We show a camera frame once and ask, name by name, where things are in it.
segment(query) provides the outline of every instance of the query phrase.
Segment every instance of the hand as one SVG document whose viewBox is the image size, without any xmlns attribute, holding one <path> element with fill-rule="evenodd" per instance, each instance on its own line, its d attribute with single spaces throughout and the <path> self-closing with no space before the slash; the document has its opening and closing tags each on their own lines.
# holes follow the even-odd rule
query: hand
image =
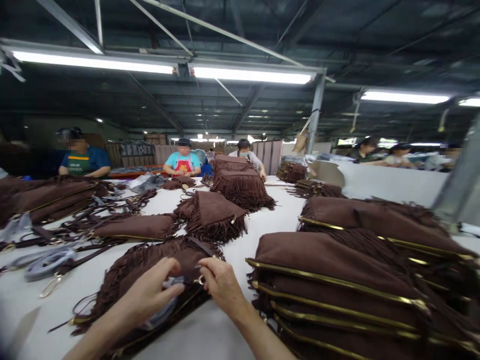
<svg viewBox="0 0 480 360">
<path fill-rule="evenodd" d="M 113 319 L 120 318 L 122 325 L 135 328 L 159 312 L 167 303 L 184 292 L 183 284 L 162 290 L 169 274 L 177 274 L 180 263 L 164 257 L 140 276 L 122 298 L 107 312 Z"/>
<path fill-rule="evenodd" d="M 239 320 L 250 311 L 250 303 L 240 289 L 232 265 L 214 257 L 203 258 L 198 263 L 205 277 L 203 288 L 230 319 Z"/>
<path fill-rule="evenodd" d="M 265 173 L 265 170 L 260 170 L 260 177 L 263 182 L 267 181 L 267 174 Z"/>
</svg>

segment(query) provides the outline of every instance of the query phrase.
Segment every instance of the white partition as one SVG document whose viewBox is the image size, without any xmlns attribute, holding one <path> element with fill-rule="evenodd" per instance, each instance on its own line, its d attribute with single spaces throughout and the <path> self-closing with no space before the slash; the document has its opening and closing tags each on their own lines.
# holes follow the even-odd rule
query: white partition
<svg viewBox="0 0 480 360">
<path fill-rule="evenodd" d="M 343 193 L 349 198 L 372 196 L 385 200 L 415 202 L 431 207 L 447 173 L 332 161 L 345 177 Z"/>
</svg>

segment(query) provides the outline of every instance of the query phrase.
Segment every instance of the worker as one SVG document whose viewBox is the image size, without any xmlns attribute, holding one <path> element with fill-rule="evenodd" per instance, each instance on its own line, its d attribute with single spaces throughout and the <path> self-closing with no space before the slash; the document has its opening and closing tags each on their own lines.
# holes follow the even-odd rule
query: worker
<svg viewBox="0 0 480 360">
<path fill-rule="evenodd" d="M 193 178 L 196 175 L 199 175 L 202 170 L 202 164 L 200 159 L 194 153 L 191 153 L 192 143 L 187 138 L 180 138 L 177 142 L 178 151 L 172 153 L 165 165 L 163 170 L 172 176 L 172 178 L 177 176 L 186 176 Z"/>
<path fill-rule="evenodd" d="M 357 144 L 347 156 L 355 159 L 355 164 L 368 164 L 368 165 L 384 165 L 383 161 L 374 161 L 372 153 L 377 148 L 377 140 L 373 137 L 366 137 L 362 142 Z"/>
<path fill-rule="evenodd" d="M 79 175 L 89 178 L 105 178 L 110 172 L 110 160 L 106 151 L 89 145 L 79 127 L 61 128 L 56 138 L 66 145 L 68 152 L 61 162 L 60 175 Z"/>
<path fill-rule="evenodd" d="M 425 170 L 448 173 L 455 167 L 461 152 L 457 144 L 446 145 L 425 161 Z"/>
<path fill-rule="evenodd" d="M 409 161 L 407 154 L 412 149 L 412 145 L 399 142 L 392 146 L 389 150 L 389 154 L 383 161 L 386 162 L 386 166 L 391 168 L 411 168 L 415 169 L 415 165 Z"/>
<path fill-rule="evenodd" d="M 256 169 L 260 169 L 260 177 L 263 181 L 266 181 L 267 173 L 265 172 L 265 166 L 254 154 L 254 152 L 250 151 L 250 141 L 248 141 L 247 139 L 240 139 L 237 147 L 238 150 L 231 152 L 228 156 L 248 159 Z"/>
<path fill-rule="evenodd" d="M 200 273 L 205 277 L 203 288 L 235 324 L 256 360 L 296 359 L 269 329 L 258 311 L 245 299 L 229 263 L 207 257 L 201 259 L 198 264 L 201 266 Z M 162 283 L 167 277 L 170 274 L 178 274 L 180 270 L 178 260 L 167 257 L 160 260 L 139 277 L 107 313 L 93 323 L 63 360 L 100 359 L 117 341 L 183 293 L 185 290 L 183 284 L 162 289 Z M 158 354 L 158 359 L 164 358 L 161 353 Z"/>
</svg>

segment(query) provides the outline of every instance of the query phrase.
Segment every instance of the cyan shirt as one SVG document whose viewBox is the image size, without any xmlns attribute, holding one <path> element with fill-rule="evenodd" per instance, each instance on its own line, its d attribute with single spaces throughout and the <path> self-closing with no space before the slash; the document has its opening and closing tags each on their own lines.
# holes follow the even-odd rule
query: cyan shirt
<svg viewBox="0 0 480 360">
<path fill-rule="evenodd" d="M 188 161 L 189 157 L 188 156 L 180 156 L 180 160 L 185 160 Z M 193 165 L 194 168 L 201 168 L 202 164 L 200 163 L 200 159 L 197 155 L 194 153 L 190 154 L 190 161 L 191 164 Z M 177 164 L 179 163 L 179 153 L 174 152 L 168 157 L 168 160 L 165 162 L 165 164 L 170 165 L 173 170 L 177 168 Z"/>
</svg>

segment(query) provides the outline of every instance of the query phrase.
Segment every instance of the red apron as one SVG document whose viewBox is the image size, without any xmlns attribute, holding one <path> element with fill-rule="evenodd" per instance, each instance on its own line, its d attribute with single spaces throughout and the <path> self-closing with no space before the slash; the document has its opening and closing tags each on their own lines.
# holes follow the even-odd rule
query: red apron
<svg viewBox="0 0 480 360">
<path fill-rule="evenodd" d="M 175 171 L 183 171 L 184 173 L 190 173 L 194 171 L 194 166 L 192 164 L 191 155 L 188 155 L 188 160 L 180 160 L 180 153 L 178 153 L 178 161 L 176 163 Z"/>
</svg>

